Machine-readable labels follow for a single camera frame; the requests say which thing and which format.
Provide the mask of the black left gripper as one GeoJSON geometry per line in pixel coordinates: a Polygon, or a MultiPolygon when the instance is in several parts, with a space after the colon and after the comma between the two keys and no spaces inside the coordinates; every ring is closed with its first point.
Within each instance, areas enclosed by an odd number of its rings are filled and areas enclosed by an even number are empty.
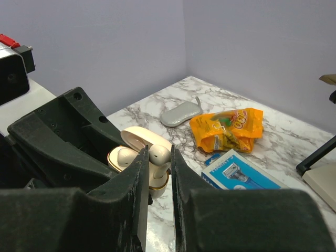
{"type": "Polygon", "coordinates": [[[64,142],[32,112],[1,134],[1,188],[96,188],[114,177],[107,155],[64,142]]]}

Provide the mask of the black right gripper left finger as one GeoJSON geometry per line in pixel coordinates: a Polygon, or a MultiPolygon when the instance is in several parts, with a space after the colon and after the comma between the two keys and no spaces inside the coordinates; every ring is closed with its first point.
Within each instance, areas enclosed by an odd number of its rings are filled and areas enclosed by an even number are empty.
{"type": "Polygon", "coordinates": [[[89,193],[1,190],[1,251],[145,251],[149,150],[89,193]]]}

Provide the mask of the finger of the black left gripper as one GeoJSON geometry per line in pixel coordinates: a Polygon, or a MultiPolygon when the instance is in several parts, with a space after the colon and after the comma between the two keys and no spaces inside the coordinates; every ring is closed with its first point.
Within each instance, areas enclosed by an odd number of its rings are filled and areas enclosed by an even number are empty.
{"type": "Polygon", "coordinates": [[[80,87],[34,112],[56,136],[88,155],[107,155],[115,147],[126,146],[120,130],[80,87]]]}

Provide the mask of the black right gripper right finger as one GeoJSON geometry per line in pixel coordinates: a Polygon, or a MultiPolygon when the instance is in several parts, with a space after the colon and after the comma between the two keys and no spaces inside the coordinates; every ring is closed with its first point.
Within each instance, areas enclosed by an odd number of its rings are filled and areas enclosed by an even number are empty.
{"type": "Polygon", "coordinates": [[[304,191],[216,189],[171,149],[176,251],[335,251],[304,191]]]}

